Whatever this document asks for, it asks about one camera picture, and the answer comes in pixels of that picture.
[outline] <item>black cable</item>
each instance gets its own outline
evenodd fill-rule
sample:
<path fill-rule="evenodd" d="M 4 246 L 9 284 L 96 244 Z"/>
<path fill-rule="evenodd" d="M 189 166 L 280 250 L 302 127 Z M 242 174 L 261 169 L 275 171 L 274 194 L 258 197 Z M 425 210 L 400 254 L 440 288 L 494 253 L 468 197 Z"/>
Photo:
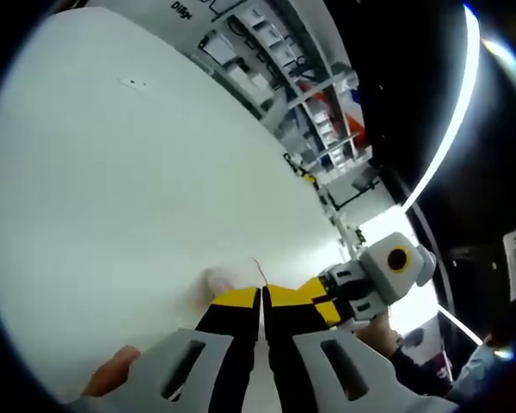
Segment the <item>black cable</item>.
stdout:
<path fill-rule="evenodd" d="M 335 207 L 335 210 L 336 211 L 340 211 L 344 206 L 346 206 L 347 204 L 349 204 L 350 202 L 352 202 L 353 200 L 356 200 L 358 199 L 362 194 L 364 194 L 365 192 L 369 191 L 370 189 L 374 189 L 378 184 L 380 183 L 380 181 L 373 181 L 373 182 L 370 182 L 368 183 L 367 185 L 365 185 L 365 187 L 363 189 L 361 189 L 356 195 L 354 195 L 352 198 L 350 198 L 349 200 L 345 200 L 344 202 L 342 202 L 340 205 L 336 204 L 335 200 L 333 199 L 333 197 L 329 194 L 329 198 L 331 200 L 331 202 L 333 203 L 333 207 Z"/>
<path fill-rule="evenodd" d="M 313 185 L 313 188 L 316 190 L 316 192 L 319 192 L 319 184 L 317 183 L 317 178 L 315 178 L 310 172 L 302 168 L 297 163 L 294 163 L 292 161 L 291 156 L 288 153 L 283 154 L 283 158 L 286 160 L 286 162 L 289 164 L 289 166 L 292 169 L 292 172 L 294 172 L 296 175 L 303 177 L 307 182 L 311 182 Z M 319 195 L 320 201 L 323 203 L 324 199 L 321 195 Z"/>
<path fill-rule="evenodd" d="M 200 0 L 201 3 L 208 3 L 210 0 Z M 211 3 L 208 5 L 208 9 L 212 11 L 218 17 L 219 15 L 222 15 L 221 13 L 217 12 L 212 6 L 215 4 L 216 0 L 212 0 Z"/>
<path fill-rule="evenodd" d="M 317 78 L 313 76 L 303 75 L 301 74 L 300 77 L 303 77 L 304 79 L 311 80 L 311 82 L 317 82 Z"/>
<path fill-rule="evenodd" d="M 298 56 L 296 59 L 296 66 L 294 69 L 291 70 L 289 75 L 291 77 L 294 76 L 304 76 L 304 73 L 306 71 L 312 70 L 313 67 L 308 63 L 306 58 L 304 56 Z M 309 80 L 313 80 L 314 82 L 317 82 L 317 79 L 314 79 L 313 77 L 308 77 Z"/>

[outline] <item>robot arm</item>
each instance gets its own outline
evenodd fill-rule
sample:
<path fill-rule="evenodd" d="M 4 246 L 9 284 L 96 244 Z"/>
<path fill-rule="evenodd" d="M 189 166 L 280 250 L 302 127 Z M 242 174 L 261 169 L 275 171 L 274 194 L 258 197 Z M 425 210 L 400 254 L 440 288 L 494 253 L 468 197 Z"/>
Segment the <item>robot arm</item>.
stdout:
<path fill-rule="evenodd" d="M 241 411 L 263 301 L 269 366 L 283 411 L 454 410 L 447 400 L 424 398 L 400 385 L 390 362 L 353 334 L 329 330 L 384 311 L 414 282 L 431 276 L 424 275 L 433 268 L 427 251 L 422 254 L 401 234 L 386 239 L 359 262 L 334 266 L 298 290 L 268 285 L 217 297 L 195 330 L 178 330 L 142 354 L 124 385 L 70 407 L 77 413 Z M 404 256 L 390 258 L 394 250 Z"/>

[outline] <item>metal shelving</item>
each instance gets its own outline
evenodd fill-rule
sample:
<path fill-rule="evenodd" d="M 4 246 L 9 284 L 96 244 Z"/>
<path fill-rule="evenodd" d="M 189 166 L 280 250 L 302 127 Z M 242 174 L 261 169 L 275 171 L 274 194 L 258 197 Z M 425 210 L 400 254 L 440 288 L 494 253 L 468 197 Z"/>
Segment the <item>metal shelving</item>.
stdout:
<path fill-rule="evenodd" d="M 241 14 L 251 7 L 267 9 L 263 16 L 265 19 L 259 20 L 254 26 L 241 17 Z M 269 21 L 271 18 L 275 22 L 282 23 L 281 26 L 289 33 L 287 37 L 281 37 L 275 43 L 270 43 L 266 38 L 262 39 L 261 32 L 259 33 L 260 28 L 263 28 L 266 24 L 272 24 Z M 353 133 L 350 129 L 345 110 L 341 104 L 341 98 L 337 93 L 337 84 L 344 81 L 357 82 L 357 77 L 348 65 L 337 63 L 331 66 L 313 33 L 312 27 L 306 21 L 305 15 L 299 10 L 298 2 L 296 0 L 243 0 L 227 9 L 222 15 L 215 16 L 212 19 L 210 29 L 219 30 L 223 25 L 234 25 L 238 31 L 247 37 L 250 45 L 254 45 L 254 48 L 257 47 L 256 50 L 262 53 L 262 58 L 270 62 L 268 67 L 270 67 L 269 70 L 272 73 L 275 73 L 273 78 L 276 78 L 276 84 L 283 84 L 284 88 L 288 90 L 288 94 L 284 90 L 277 90 L 271 101 L 267 104 L 258 105 L 252 99 L 252 96 L 238 87 L 237 81 L 228 76 L 227 70 L 215 62 L 214 59 L 208 57 L 206 53 L 194 53 L 192 58 L 194 59 L 197 56 L 197 60 L 204 61 L 217 75 L 224 77 L 225 80 L 220 83 L 228 84 L 229 88 L 227 89 L 239 101 L 249 101 L 245 106 L 247 108 L 251 107 L 256 118 L 273 134 L 276 134 L 277 127 L 289 112 L 300 107 L 307 118 L 306 123 L 311 135 L 315 137 L 316 143 L 321 145 L 318 153 L 316 153 L 316 160 L 308 163 L 308 167 L 316 167 L 322 164 L 321 160 L 325 157 L 329 159 L 335 170 L 340 168 L 341 172 L 360 163 L 362 159 L 359 159 L 359 153 L 353 142 L 358 134 Z M 291 37 L 297 45 L 297 49 L 301 50 L 304 62 L 307 64 L 304 66 L 309 67 L 306 70 L 312 71 L 317 79 L 316 84 L 312 84 L 308 90 L 301 89 L 300 74 L 292 76 L 295 73 L 293 67 L 289 70 L 277 59 L 274 52 L 276 45 L 286 45 L 288 37 Z M 324 120 L 322 124 L 316 121 L 315 113 L 310 109 L 310 104 L 317 102 L 316 95 L 318 93 L 322 93 L 321 99 L 326 102 L 324 106 L 329 113 L 329 119 Z M 329 129 L 326 125 L 332 126 L 332 132 L 322 133 L 322 129 Z"/>

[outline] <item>shelf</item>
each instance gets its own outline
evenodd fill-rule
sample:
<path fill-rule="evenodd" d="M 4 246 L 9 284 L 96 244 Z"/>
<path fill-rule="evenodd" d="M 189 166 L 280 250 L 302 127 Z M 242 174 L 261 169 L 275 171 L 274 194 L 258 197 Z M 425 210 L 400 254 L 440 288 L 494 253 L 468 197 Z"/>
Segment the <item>shelf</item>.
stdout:
<path fill-rule="evenodd" d="M 265 54 L 267 54 L 267 56 L 275 63 L 277 69 L 279 70 L 279 73 L 285 78 L 285 80 L 288 83 L 289 87 L 291 88 L 292 92 L 296 96 L 299 96 L 302 92 L 297 87 L 297 85 L 294 83 L 295 79 L 293 79 L 292 77 L 289 76 L 289 73 L 286 71 L 285 67 L 279 63 L 277 58 L 275 58 L 275 56 L 272 53 L 271 48 L 266 43 L 264 43 L 264 41 L 260 38 L 260 36 L 256 32 L 255 28 L 253 28 L 252 26 L 250 26 L 246 22 L 244 22 L 242 20 L 239 20 L 236 16 L 234 16 L 234 17 L 239 22 L 239 24 L 241 24 L 241 26 L 243 26 L 244 28 L 247 29 L 247 31 L 252 36 L 253 40 L 260 46 L 262 51 Z"/>
<path fill-rule="evenodd" d="M 268 13 L 265 13 L 266 20 L 264 22 L 266 22 L 266 24 L 273 23 L 274 25 L 281 24 L 283 27 L 286 27 L 286 30 L 282 30 L 283 36 L 286 37 L 286 31 L 288 30 L 288 34 L 292 37 L 298 49 L 303 54 L 306 63 L 309 64 L 309 68 L 306 66 L 306 70 L 313 71 L 316 78 L 319 79 L 318 84 L 315 84 L 311 89 L 305 92 L 300 89 L 300 86 L 297 84 L 299 77 L 291 77 L 287 67 L 280 63 L 274 52 L 275 45 L 269 46 L 267 41 L 263 40 L 260 36 L 258 28 L 260 26 L 252 26 L 244 19 L 238 17 L 246 8 L 254 5 L 260 7 L 262 3 L 265 4 L 266 9 L 270 9 Z M 311 135 L 314 137 L 316 144 L 320 145 L 316 161 L 310 163 L 310 166 L 317 166 L 321 163 L 321 159 L 325 157 L 329 158 L 335 170 L 340 168 L 341 171 L 347 168 L 348 165 L 358 162 L 358 152 L 353 142 L 357 133 L 352 133 L 350 130 L 346 113 L 341 105 L 341 98 L 336 93 L 336 86 L 339 82 L 344 80 L 351 82 L 352 77 L 356 79 L 357 77 L 355 72 L 346 64 L 335 64 L 331 66 L 328 63 L 325 53 L 318 43 L 310 25 L 298 8 L 298 2 L 296 0 L 244 0 L 218 16 L 213 21 L 212 25 L 218 30 L 221 25 L 225 23 L 236 24 L 239 30 L 243 31 L 244 37 L 247 38 L 246 41 L 252 42 L 254 48 L 257 48 L 261 56 L 267 59 L 267 64 L 270 65 L 270 71 L 276 81 L 281 81 L 281 84 L 284 83 L 288 88 L 289 94 L 292 94 L 292 96 L 290 96 L 291 100 L 288 102 L 286 100 L 286 90 L 283 89 L 283 93 L 281 93 L 281 90 L 278 90 L 274 99 L 270 101 L 271 104 L 269 108 L 264 110 L 263 105 L 258 106 L 255 104 L 244 90 L 237 87 L 237 83 L 227 76 L 226 70 L 222 66 L 208 57 L 208 60 L 212 61 L 211 64 L 209 63 L 209 66 L 211 66 L 220 77 L 225 77 L 226 82 L 228 82 L 231 88 L 237 89 L 237 92 L 232 92 L 232 95 L 240 101 L 245 99 L 249 100 L 255 111 L 255 116 L 271 133 L 275 133 L 276 129 L 291 109 L 300 106 L 307 118 L 306 121 Z M 285 41 L 286 40 L 279 40 L 279 42 L 275 44 L 284 44 Z M 249 50 L 253 49 L 253 46 L 249 44 L 246 46 L 249 47 Z M 332 115 L 331 122 L 333 124 L 333 130 L 338 138 L 336 142 L 332 142 L 331 139 L 325 140 L 325 136 L 328 137 L 328 134 L 321 133 L 321 125 L 315 122 L 309 106 L 308 100 L 312 99 L 315 94 L 320 92 L 323 92 L 327 98 L 327 105 Z M 346 144 L 349 144 L 351 147 L 351 155 L 346 155 L 344 157 L 345 161 L 342 162 L 341 154 L 333 152 L 340 151 Z"/>
<path fill-rule="evenodd" d="M 210 76 L 213 76 L 214 72 L 218 73 L 221 77 L 221 79 L 215 78 L 217 82 L 222 84 L 241 104 L 243 104 L 245 107 L 248 105 L 251 105 L 255 112 L 255 117 L 257 119 L 261 119 L 266 115 L 266 111 L 255 102 L 253 97 L 249 95 L 245 90 L 241 89 L 239 87 L 239 84 L 235 82 L 231 77 L 228 75 L 225 68 L 219 64 L 216 60 L 214 60 L 211 56 L 209 56 L 206 52 L 203 52 L 202 50 L 198 50 L 195 52 L 192 56 L 193 62 L 195 62 L 199 67 L 203 69 L 209 69 L 207 72 Z"/>

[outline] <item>person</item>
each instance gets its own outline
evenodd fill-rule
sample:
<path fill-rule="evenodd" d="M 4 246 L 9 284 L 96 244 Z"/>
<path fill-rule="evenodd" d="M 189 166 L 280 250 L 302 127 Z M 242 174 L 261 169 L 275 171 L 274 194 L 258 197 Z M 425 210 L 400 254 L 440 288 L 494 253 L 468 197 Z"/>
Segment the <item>person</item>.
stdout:
<path fill-rule="evenodd" d="M 118 350 L 92 373 L 82 392 L 83 396 L 100 398 L 123 385 L 128 380 L 130 365 L 140 355 L 140 351 L 133 346 L 124 346 Z"/>
<path fill-rule="evenodd" d="M 376 316 L 369 325 L 355 331 L 355 335 L 390 360 L 396 370 L 397 381 L 411 391 L 420 395 L 444 397 L 452 388 L 447 379 L 442 379 L 436 372 L 417 365 L 403 353 L 399 344 L 400 337 L 390 327 L 387 312 Z"/>
<path fill-rule="evenodd" d="M 446 397 L 461 405 L 483 403 L 493 408 L 493 404 L 485 400 L 493 403 L 506 400 L 508 383 L 516 384 L 516 300 L 495 320 L 484 343 L 472 354 L 452 385 L 416 365 L 403 353 L 387 313 L 375 317 L 355 335 L 390 360 L 398 381 L 418 394 Z"/>

